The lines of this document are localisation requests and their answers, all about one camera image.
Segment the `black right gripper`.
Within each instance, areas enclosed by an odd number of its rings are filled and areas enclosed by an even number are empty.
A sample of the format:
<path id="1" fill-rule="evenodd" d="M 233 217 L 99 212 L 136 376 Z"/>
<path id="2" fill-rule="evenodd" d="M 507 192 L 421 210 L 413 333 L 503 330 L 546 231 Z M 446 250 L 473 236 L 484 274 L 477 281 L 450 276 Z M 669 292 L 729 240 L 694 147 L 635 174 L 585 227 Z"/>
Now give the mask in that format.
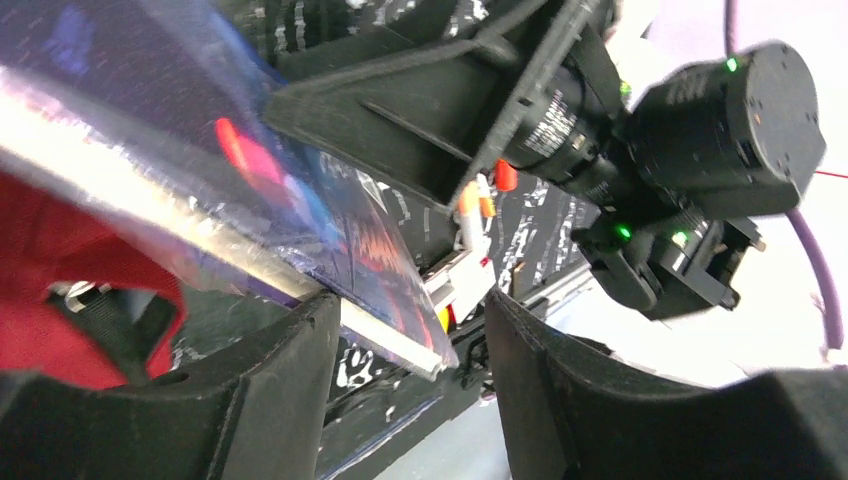
<path id="1" fill-rule="evenodd" d="M 457 1 L 342 20 L 307 5 L 278 59 L 286 85 L 265 122 L 435 209 L 499 159 L 564 188 L 591 164 L 623 105 L 602 39 L 611 1 L 487 1 L 459 28 Z"/>

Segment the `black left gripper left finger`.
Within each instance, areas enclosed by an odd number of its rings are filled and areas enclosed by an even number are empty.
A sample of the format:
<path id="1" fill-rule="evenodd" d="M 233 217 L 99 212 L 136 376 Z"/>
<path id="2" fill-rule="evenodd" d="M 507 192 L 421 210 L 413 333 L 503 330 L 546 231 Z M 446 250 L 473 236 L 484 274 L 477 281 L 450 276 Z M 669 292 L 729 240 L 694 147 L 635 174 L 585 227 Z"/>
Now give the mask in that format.
<path id="1" fill-rule="evenodd" d="M 282 320 L 142 387 L 87 390 L 1 377 L 5 479 L 310 479 L 340 300 Z"/>

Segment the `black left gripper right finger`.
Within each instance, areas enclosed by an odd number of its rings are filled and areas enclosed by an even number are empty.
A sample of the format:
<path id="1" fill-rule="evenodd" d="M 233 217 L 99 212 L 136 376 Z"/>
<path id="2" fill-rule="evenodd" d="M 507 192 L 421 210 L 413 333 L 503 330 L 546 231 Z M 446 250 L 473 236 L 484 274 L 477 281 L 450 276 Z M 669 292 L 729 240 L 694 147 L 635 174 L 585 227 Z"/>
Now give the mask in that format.
<path id="1" fill-rule="evenodd" d="M 490 369 L 515 479 L 843 479 L 847 374 L 778 370 L 719 389 L 621 363 L 486 298 Z"/>

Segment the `purple galaxy cover book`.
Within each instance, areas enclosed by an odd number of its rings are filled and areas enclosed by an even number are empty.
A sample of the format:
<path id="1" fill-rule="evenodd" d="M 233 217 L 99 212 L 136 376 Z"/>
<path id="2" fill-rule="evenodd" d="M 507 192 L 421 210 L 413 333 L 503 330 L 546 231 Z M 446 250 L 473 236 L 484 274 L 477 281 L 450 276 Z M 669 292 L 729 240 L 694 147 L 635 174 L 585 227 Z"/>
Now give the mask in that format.
<path id="1" fill-rule="evenodd" d="M 284 81 L 206 1 L 5 1 L 1 169 L 196 284 L 342 299 L 342 333 L 433 379 L 458 363 L 362 175 L 266 126 Z"/>

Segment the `red student backpack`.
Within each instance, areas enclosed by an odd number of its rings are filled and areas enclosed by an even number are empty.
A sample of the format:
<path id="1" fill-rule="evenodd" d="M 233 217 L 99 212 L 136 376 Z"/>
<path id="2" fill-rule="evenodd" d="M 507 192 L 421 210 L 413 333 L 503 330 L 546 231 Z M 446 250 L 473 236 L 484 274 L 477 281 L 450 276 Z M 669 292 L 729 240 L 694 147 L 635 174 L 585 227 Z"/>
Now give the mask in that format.
<path id="1" fill-rule="evenodd" d="M 172 341 L 186 316 L 177 278 L 75 205 L 2 174 L 2 369 L 36 369 L 93 389 L 126 383 L 106 352 L 49 303 L 55 284 L 76 282 L 147 291 L 173 305 L 145 356 L 152 376 L 172 368 Z"/>

